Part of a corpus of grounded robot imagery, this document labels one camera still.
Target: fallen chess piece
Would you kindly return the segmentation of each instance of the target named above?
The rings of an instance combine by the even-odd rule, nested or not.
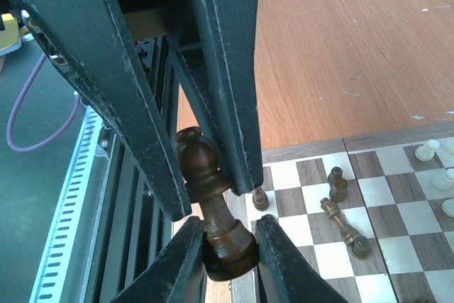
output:
[[[440,191],[447,191],[454,186],[454,169],[445,170],[442,174],[432,179],[432,185]]]
[[[339,228],[343,242],[351,246],[353,255],[359,259],[365,259],[370,254],[370,243],[368,239],[353,228],[341,215],[338,205],[328,198],[320,201],[321,208],[326,212],[328,218],[333,220]]]
[[[448,216],[454,218],[454,198],[447,199],[441,204],[441,209],[445,212]]]
[[[450,138],[445,142],[445,149],[448,153],[454,154],[454,138]]]
[[[438,147],[440,147],[440,143],[437,140],[429,140],[416,149],[414,156],[420,161],[430,161]]]
[[[254,189],[253,204],[259,211],[266,211],[270,206],[268,196],[261,186]]]
[[[342,177],[340,179],[336,179],[331,185],[331,189],[329,191],[330,199],[337,203],[343,202],[345,199],[347,199],[347,187],[347,180],[343,179]]]

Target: white chess piece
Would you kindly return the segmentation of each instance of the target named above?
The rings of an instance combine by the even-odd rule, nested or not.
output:
[[[451,153],[454,154],[454,138],[450,138],[449,140],[446,141],[445,143],[445,149]]]
[[[454,186],[454,169],[450,168],[443,174],[436,175],[432,179],[432,185],[440,191],[446,191]]]
[[[441,209],[443,212],[445,212],[447,215],[451,216],[454,218],[454,198],[445,200],[441,204]]]
[[[429,161],[435,155],[435,151],[438,147],[440,147],[440,143],[438,143],[437,140],[429,140],[416,149],[414,156],[420,161]]]

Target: yellow object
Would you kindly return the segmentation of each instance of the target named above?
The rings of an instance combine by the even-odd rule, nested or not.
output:
[[[0,31],[0,51],[16,44],[20,37],[17,19],[9,13],[2,14],[1,18],[5,24],[5,30]]]

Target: dark floor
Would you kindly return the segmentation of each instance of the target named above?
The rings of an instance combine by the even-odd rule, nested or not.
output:
[[[28,302],[84,109],[54,143],[19,154],[6,144],[6,122],[40,57],[36,42],[6,56],[0,72],[0,302]],[[19,112],[14,137],[26,146],[51,135],[67,119],[74,90],[46,61]]]

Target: purple cable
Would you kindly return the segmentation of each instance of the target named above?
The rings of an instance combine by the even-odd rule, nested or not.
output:
[[[58,136],[62,135],[67,128],[71,125],[71,123],[74,121],[77,110],[79,109],[80,106],[80,95],[77,95],[76,98],[74,99],[74,107],[72,108],[70,117],[66,120],[65,124],[61,126],[60,129],[58,129],[55,133],[53,133],[51,136],[46,138],[45,140],[35,144],[31,145],[30,147],[18,147],[17,145],[14,144],[13,141],[13,129],[14,129],[14,122],[16,121],[17,113],[19,111],[19,108],[22,105],[23,99],[28,93],[28,90],[30,89],[30,86],[32,85],[33,81],[36,78],[36,75],[39,73],[41,67],[43,66],[44,62],[46,60],[46,55],[43,53],[38,60],[38,63],[36,63],[35,67],[33,68],[32,72],[30,73],[30,76],[28,76],[28,79],[26,83],[23,85],[23,88],[21,90],[21,93],[19,94],[16,103],[14,104],[11,114],[9,115],[8,119],[8,125],[6,126],[6,142],[8,142],[9,147],[14,150],[15,152],[19,153],[27,153],[27,152],[33,152],[34,150],[38,150],[45,145],[51,143],[54,141]]]

